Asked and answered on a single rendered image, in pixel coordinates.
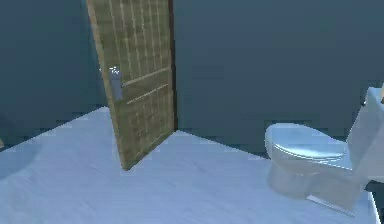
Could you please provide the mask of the brown wooden room door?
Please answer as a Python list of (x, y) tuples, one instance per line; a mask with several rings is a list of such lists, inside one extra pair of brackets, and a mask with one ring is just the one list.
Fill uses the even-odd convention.
[[(121, 167), (131, 169), (175, 131), (171, 0), (86, 0)], [(111, 100), (107, 69), (122, 73)]]

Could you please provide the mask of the white toilet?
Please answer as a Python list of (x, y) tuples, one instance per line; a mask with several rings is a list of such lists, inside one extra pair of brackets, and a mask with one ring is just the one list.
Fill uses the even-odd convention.
[(344, 141), (302, 124), (275, 123), (264, 142), (273, 190), (352, 216), (369, 182), (384, 184), (384, 85), (367, 89)]

